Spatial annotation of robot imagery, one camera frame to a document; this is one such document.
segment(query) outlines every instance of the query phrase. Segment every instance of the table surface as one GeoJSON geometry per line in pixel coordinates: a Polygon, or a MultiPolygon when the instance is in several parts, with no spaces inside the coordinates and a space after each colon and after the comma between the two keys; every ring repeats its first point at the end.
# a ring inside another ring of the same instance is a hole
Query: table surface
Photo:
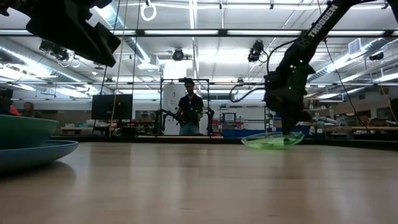
{"type": "Polygon", "coordinates": [[[397,223],[398,154],[81,143],[2,177],[0,204],[2,223],[397,223]]]}

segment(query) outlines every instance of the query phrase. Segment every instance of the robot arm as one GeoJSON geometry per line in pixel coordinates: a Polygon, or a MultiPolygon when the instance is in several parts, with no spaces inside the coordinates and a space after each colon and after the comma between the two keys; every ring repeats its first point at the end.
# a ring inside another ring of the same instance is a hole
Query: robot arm
{"type": "MultiPolygon", "coordinates": [[[[308,32],[300,36],[286,50],[276,71],[269,72],[266,79],[264,101],[282,117],[283,134],[289,134],[299,121],[303,110],[303,98],[307,94],[305,84],[309,74],[315,73],[309,65],[321,41],[348,12],[350,7],[375,0],[333,0],[308,32]]],[[[398,21],[398,1],[387,0],[398,21]]]]}
{"type": "Polygon", "coordinates": [[[0,14],[9,16],[9,7],[30,17],[26,29],[34,35],[73,50],[94,62],[113,66],[113,52],[121,41],[98,23],[86,21],[90,9],[103,8],[112,0],[0,0],[0,14]]]}

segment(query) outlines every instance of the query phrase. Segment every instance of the jeans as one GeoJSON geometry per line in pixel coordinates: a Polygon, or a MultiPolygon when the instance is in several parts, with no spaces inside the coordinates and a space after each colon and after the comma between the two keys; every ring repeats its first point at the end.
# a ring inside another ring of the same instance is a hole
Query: jeans
{"type": "Polygon", "coordinates": [[[192,124],[185,124],[184,126],[180,127],[180,135],[198,135],[199,126],[192,125],[192,124]]]}

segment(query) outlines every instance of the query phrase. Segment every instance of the man in black shirt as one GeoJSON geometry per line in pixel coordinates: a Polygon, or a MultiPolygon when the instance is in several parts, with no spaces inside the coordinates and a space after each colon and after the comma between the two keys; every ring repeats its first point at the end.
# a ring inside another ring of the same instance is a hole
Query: man in black shirt
{"type": "Polygon", "coordinates": [[[181,117],[180,135],[195,135],[199,132],[199,120],[203,116],[203,100],[193,89],[195,84],[192,79],[185,81],[188,94],[180,99],[177,115],[181,117]]]}

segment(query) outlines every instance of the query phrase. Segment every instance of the monitor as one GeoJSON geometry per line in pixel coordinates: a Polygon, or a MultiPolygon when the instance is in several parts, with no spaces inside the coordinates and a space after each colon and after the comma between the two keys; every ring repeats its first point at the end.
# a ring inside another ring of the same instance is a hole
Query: monitor
{"type": "MultiPolygon", "coordinates": [[[[115,95],[94,95],[91,106],[91,118],[112,119],[115,95]]],[[[113,119],[132,119],[132,95],[116,95],[113,119]]]]}

